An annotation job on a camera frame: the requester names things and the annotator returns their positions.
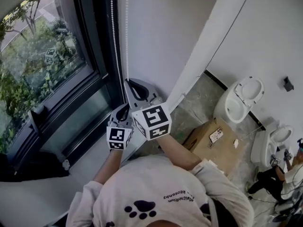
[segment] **black baseboard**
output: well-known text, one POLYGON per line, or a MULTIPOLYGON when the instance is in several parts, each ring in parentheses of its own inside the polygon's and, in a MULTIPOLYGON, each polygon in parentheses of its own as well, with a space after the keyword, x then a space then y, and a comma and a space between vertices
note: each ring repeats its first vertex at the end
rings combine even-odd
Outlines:
MULTIPOLYGON (((212 73, 210 73, 208 70, 204 71, 204 74, 207 75, 210 79, 212 79, 215 83, 217 83, 224 91, 227 90, 227 86, 224 85, 217 77, 215 77, 212 73)), ((254 122, 262 129, 265 130, 265 127, 261 122, 257 119, 257 117, 250 111, 248 115, 253 119, 254 122)))

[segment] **fiducial marker cube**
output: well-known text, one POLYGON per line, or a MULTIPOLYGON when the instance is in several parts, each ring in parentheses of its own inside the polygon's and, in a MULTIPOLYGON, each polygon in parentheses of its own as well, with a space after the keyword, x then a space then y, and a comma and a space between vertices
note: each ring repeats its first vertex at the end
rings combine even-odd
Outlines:
POLYGON ((147 140, 170 133, 171 117, 166 103, 135 111, 132 118, 135 127, 147 140))
POLYGON ((45 61, 48 64, 53 64, 55 55, 57 54, 56 48, 49 48, 45 53, 45 61))
POLYGON ((132 129, 107 127, 106 139, 110 149, 125 150, 132 138, 132 129))

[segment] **black paw print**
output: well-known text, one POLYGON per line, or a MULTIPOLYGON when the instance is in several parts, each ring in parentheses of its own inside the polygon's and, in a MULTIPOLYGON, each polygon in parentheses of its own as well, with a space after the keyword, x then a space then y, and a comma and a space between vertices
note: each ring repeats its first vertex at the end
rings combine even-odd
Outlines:
MULTIPOLYGON (((137 209, 142 212, 140 215, 139 215, 139 219, 145 219, 147 217, 147 213, 145 212, 149 212, 149 216, 150 217, 155 217, 157 212, 156 211, 151 211, 155 206, 156 204, 154 202, 147 202, 147 201, 144 201, 144 200, 138 200, 138 201, 135 201, 134 202, 134 206, 137 207, 137 209)), ((126 213, 130 213, 129 214, 129 217, 130 218, 134 218, 137 216, 137 212, 136 211, 133 211, 133 208, 131 206, 126 206, 124 211, 126 213)))

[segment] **cardboard box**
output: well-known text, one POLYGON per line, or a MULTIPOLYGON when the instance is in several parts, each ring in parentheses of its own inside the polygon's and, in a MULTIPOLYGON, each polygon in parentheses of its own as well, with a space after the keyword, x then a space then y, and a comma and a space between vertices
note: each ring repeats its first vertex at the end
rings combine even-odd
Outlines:
POLYGON ((205 158, 214 162, 226 176, 236 167, 244 149, 243 141, 221 118, 212 119, 195 128, 183 145, 202 160, 205 158), (222 129, 223 136, 212 143, 209 136, 218 128, 222 129))

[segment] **black pants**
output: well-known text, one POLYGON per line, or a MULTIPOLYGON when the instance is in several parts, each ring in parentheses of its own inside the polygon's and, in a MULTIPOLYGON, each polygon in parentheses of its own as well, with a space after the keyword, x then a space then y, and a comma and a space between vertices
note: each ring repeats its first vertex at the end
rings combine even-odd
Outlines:
POLYGON ((249 194, 254 194, 262 188, 265 188, 279 202, 283 201, 283 199, 281 198, 283 181, 280 181, 274 168, 265 172, 259 172, 257 175, 257 179, 258 181, 253 184, 252 187, 248 190, 249 194))

